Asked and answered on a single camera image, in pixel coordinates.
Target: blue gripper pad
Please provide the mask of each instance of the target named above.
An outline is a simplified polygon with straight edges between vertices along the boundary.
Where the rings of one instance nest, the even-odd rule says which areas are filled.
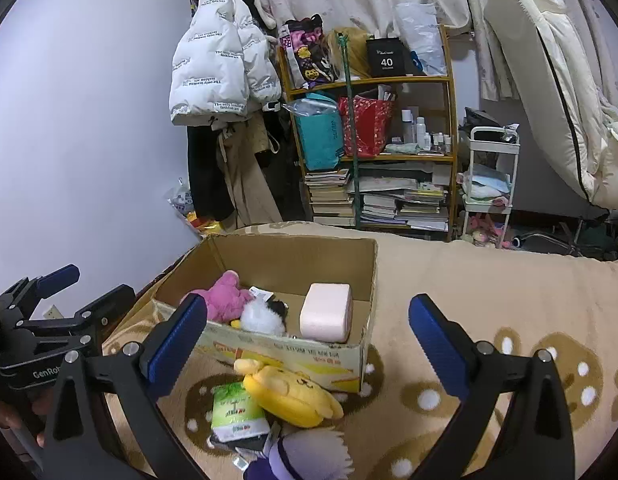
[[[207,305],[198,294],[188,294],[167,321],[158,323],[143,342],[140,370],[147,378],[147,395],[158,400],[176,384],[200,334],[207,325]]]
[[[51,274],[38,279],[36,295],[42,300],[51,298],[55,293],[73,285],[79,278],[80,271],[75,265],[68,265],[55,270]]]
[[[465,400],[469,394],[469,364],[457,342],[454,345],[455,334],[449,330],[452,323],[428,295],[419,294],[409,304],[409,325],[447,394]]]

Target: beige blanket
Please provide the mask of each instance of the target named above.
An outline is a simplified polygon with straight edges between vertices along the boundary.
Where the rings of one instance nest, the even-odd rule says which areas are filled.
[[[407,323],[409,300],[426,292],[474,340],[531,355],[548,348],[566,389],[576,445],[578,475],[586,470],[618,426],[618,262],[476,248],[456,241],[425,242],[287,222],[245,229],[378,242],[377,318],[361,394],[345,396],[344,432],[354,462],[352,480],[408,478],[457,407],[442,390]],[[138,306],[105,345],[116,351],[140,340],[159,322],[151,301]],[[213,479],[239,479],[226,452],[209,449],[210,389],[234,380],[233,370],[195,351],[169,397],[159,406],[194,459]],[[506,399],[494,412],[471,469],[486,457]],[[149,470],[110,402],[130,462]]]

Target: white rolling cart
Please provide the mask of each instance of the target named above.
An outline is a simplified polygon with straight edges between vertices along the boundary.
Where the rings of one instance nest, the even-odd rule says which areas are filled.
[[[476,132],[499,132],[506,133],[510,130],[506,130],[505,128],[494,128],[490,126],[478,126],[471,130],[471,137],[469,139],[469,149],[470,149],[470,159],[469,159],[469,187],[468,193],[463,195],[464,201],[464,224],[463,224],[463,234],[465,235],[467,231],[467,224],[469,222],[469,213],[490,213],[490,214],[499,214],[505,215],[505,224],[504,229],[502,230],[502,235],[498,240],[498,248],[502,246],[502,242],[504,241],[504,236],[506,233],[506,228],[508,227],[509,216],[511,215],[511,209],[513,206],[513,193],[516,189],[516,176],[518,176],[518,156],[520,155],[520,139],[519,137],[516,139],[517,142],[515,144],[509,142],[492,142],[490,140],[475,140]],[[484,203],[476,203],[474,202],[471,196],[471,185],[473,184],[473,159],[474,152],[492,152],[492,153],[508,153],[509,155],[514,155],[514,165],[513,165],[513,177],[510,180],[510,192],[508,204],[506,206],[494,206],[491,204]]]

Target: yellow plush toy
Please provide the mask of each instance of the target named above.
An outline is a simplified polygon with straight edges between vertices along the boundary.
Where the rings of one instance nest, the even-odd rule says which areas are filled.
[[[254,359],[236,359],[244,389],[268,412],[299,428],[314,428],[323,418],[342,418],[342,406],[319,384],[284,368]]]

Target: green pole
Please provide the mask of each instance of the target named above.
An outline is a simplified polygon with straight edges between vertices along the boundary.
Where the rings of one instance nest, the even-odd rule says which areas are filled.
[[[341,32],[338,33],[338,44],[342,53],[342,64],[345,70],[347,83],[347,102],[349,104],[349,131],[351,133],[351,146],[353,148],[353,211],[356,218],[356,229],[360,229],[360,181],[358,178],[358,139],[356,136],[356,118],[353,107],[353,88],[351,87],[351,74],[349,73],[349,38]]]

